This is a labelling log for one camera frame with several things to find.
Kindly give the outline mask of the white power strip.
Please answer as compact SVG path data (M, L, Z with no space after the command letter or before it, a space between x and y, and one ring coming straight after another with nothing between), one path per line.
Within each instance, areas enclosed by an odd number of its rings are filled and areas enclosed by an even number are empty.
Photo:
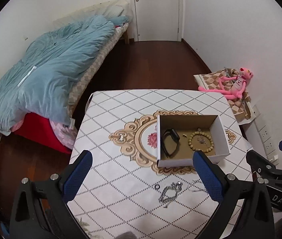
M277 166L279 164L278 153L276 152L275 145L273 143L271 134L268 131L266 122L263 119L263 115L260 113L256 105L252 108L252 111L255 116L253 121L260 136L266 158L272 164Z

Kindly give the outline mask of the white cardboard box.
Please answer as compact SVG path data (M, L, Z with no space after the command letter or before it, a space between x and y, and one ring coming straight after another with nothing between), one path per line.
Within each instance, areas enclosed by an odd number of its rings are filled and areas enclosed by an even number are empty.
M173 128L180 136L178 153L167 158L160 145L166 129ZM225 128L218 115L160 115L157 117L158 168L192 167L193 155L202 151L214 164L230 155Z

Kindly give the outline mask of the pink panther plush toy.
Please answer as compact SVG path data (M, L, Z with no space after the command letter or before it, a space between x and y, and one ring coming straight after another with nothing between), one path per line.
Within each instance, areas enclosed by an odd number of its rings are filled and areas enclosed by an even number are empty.
M217 92L221 93L227 100L242 100L243 93L249 81L253 77L253 72L248 68L228 69L203 75L203 82L206 84L199 85L200 92Z

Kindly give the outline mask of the teal duvet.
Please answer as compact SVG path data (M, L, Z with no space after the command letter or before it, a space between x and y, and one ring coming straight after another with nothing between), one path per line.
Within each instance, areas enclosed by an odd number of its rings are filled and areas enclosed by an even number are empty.
M0 133L10 135L28 113L68 126L70 90L128 22L96 15L38 37L0 79Z

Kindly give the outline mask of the checkered beige cushion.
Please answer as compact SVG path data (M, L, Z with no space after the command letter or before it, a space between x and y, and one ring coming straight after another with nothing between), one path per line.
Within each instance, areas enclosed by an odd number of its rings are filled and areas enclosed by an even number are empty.
M253 72L247 68L220 70L194 76L201 92L221 93L228 101L239 125L253 121L255 113L251 107L251 97L247 86Z

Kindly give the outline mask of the red bed sheet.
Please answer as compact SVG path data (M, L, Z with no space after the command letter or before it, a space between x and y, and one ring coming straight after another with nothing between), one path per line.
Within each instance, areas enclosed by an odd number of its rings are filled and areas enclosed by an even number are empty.
M55 135L50 121L35 113L28 113L24 119L11 128L11 133L55 149L58 152L70 154L70 148L63 145Z

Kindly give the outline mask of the white door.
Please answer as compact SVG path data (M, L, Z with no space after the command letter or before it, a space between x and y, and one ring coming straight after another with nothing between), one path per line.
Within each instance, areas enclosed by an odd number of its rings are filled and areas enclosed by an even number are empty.
M137 42L180 42L184 0L131 0L133 33Z

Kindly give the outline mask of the dark fuzzy stool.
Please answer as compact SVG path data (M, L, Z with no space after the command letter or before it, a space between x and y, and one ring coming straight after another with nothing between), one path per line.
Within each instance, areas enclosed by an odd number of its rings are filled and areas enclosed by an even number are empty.
M118 235L115 239L137 239L133 232L127 231L123 234Z

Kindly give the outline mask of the patterned white tablecloth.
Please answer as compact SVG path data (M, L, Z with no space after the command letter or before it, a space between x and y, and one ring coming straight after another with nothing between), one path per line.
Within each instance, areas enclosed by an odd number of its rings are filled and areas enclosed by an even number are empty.
M87 103L71 160L83 150L93 165L68 206L90 238L195 238L213 214L212 201L194 169L159 169L159 115L218 115L230 155L225 173L251 181L246 143L227 100L188 90L94 92Z

